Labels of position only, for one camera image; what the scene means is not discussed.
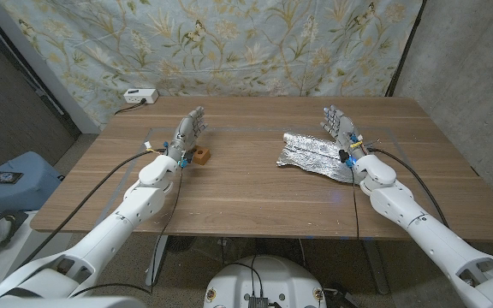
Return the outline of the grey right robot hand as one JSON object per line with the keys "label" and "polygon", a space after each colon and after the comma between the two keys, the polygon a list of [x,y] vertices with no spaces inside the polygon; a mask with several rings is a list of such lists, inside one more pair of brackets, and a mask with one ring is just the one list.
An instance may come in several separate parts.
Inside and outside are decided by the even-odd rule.
{"label": "grey right robot hand", "polygon": [[368,154],[359,129],[335,105],[324,107],[324,121],[321,126],[350,157],[360,159]]}

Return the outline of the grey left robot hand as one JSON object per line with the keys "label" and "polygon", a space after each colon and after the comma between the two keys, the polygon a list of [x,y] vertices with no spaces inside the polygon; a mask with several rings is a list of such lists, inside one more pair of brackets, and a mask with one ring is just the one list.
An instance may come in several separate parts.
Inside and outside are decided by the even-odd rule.
{"label": "grey left robot hand", "polygon": [[182,118],[167,148],[166,155],[168,157],[173,158],[178,163],[187,152],[196,146],[197,138],[206,128],[204,114],[205,109],[198,106]]}

